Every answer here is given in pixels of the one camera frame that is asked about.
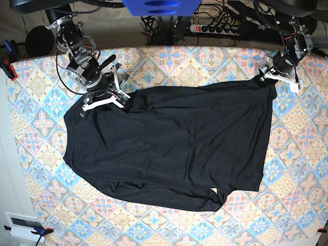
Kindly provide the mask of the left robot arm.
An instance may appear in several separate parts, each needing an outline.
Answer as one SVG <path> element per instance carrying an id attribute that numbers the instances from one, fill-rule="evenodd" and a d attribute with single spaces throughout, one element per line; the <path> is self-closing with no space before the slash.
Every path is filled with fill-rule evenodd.
<path id="1" fill-rule="evenodd" d="M 259 1 L 253 1 L 255 13 L 270 29 L 277 31 L 282 39 L 283 47 L 274 56 L 268 55 L 265 63 L 259 67 L 259 80 L 264 83 L 282 81 L 289 85 L 290 91 L 299 93 L 303 89 L 303 81 L 298 78 L 299 62 L 312 51 L 314 44 L 306 26 L 299 22 L 300 17 L 310 15 L 317 9 L 317 1 L 263 1 L 269 9 L 274 9 L 288 16 L 288 28 L 280 27 L 277 21 L 270 22 L 265 16 Z"/>

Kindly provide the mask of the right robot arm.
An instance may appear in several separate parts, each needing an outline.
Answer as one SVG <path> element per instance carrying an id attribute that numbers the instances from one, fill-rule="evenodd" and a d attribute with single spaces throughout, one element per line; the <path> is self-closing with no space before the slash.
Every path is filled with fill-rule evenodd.
<path id="1" fill-rule="evenodd" d="M 71 1 L 10 1 L 10 8 L 19 14 L 44 10 L 49 21 L 47 29 L 54 29 L 57 34 L 57 49 L 69 57 L 65 68 L 67 75 L 80 87 L 84 96 L 81 116 L 88 111 L 107 104 L 124 108 L 130 96 L 120 88 L 121 79 L 115 64 L 110 71 L 102 70 L 115 61 L 111 55 L 102 64 L 96 57 L 97 46 L 91 35 L 84 31 L 84 23 L 73 22 L 79 14 L 70 7 Z"/>

